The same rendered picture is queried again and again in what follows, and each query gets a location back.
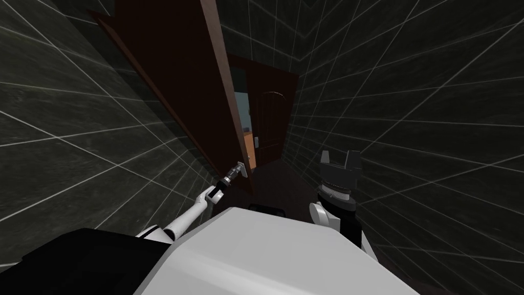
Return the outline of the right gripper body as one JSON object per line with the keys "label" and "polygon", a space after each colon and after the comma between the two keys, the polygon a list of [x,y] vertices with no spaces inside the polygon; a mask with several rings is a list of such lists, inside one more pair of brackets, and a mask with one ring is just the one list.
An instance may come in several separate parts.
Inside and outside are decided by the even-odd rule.
{"label": "right gripper body", "polygon": [[345,169],[328,163],[320,163],[321,183],[340,192],[348,192],[357,188],[357,182],[362,175],[362,169]]}

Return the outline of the brown arched-panel door leaf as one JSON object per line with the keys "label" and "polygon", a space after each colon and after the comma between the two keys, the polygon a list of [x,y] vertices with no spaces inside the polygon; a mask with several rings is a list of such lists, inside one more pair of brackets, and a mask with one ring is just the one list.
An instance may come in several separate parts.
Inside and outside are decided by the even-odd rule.
{"label": "brown arched-panel door leaf", "polygon": [[256,166],[280,159],[299,76],[253,62],[246,69]]}

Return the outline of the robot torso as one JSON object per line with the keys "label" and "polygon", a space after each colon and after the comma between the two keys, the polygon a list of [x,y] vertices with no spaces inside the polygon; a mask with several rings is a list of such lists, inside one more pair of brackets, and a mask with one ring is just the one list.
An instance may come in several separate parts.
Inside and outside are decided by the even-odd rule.
{"label": "robot torso", "polygon": [[419,295],[332,228],[232,207],[182,235],[134,295]]}

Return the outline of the dark brown door leaf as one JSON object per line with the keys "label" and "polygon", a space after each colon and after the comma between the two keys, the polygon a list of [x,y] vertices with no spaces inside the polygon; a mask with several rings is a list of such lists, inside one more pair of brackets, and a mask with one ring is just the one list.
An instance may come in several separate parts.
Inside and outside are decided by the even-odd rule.
{"label": "dark brown door leaf", "polygon": [[113,16],[90,12],[219,177],[253,193],[215,0],[115,0]]}

